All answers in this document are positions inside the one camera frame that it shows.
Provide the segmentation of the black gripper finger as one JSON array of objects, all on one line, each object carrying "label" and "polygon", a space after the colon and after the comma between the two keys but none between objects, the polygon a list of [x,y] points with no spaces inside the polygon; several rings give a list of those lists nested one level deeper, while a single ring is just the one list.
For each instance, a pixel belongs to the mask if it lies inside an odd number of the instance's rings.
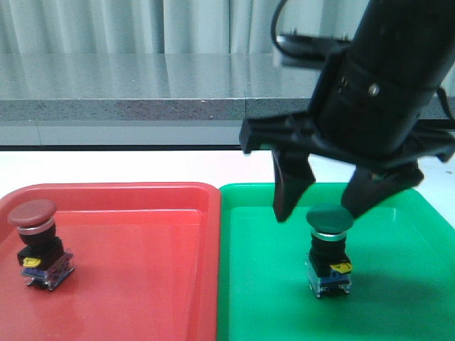
[{"label": "black gripper finger", "polygon": [[423,179],[417,162],[382,171],[357,167],[343,192],[341,205],[356,219],[389,197],[419,185]]},{"label": "black gripper finger", "polygon": [[273,210],[278,222],[285,222],[292,214],[304,192],[315,183],[309,165],[309,154],[300,151],[274,149]]}]

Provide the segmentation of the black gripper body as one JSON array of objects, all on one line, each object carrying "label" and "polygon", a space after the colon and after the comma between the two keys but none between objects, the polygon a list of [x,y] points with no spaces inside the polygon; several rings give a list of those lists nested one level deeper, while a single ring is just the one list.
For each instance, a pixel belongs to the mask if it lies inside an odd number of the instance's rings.
[{"label": "black gripper body", "polygon": [[290,59],[321,70],[308,108],[244,120],[244,153],[317,154],[376,170],[454,154],[449,133],[419,120],[454,64],[453,52],[397,49],[386,56],[378,49],[332,48]]}]

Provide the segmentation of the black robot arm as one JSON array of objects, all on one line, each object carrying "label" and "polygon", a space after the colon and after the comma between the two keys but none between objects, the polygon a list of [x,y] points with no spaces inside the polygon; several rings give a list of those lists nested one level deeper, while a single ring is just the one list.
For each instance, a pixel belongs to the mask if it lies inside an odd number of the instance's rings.
[{"label": "black robot arm", "polygon": [[419,185],[419,158],[454,154],[454,137],[422,121],[454,65],[453,1],[370,1],[352,40],[271,34],[274,47],[300,67],[321,71],[308,108],[246,119],[244,153],[272,151],[273,209],[286,220],[315,181],[311,154],[351,163],[341,204],[359,217]]}]

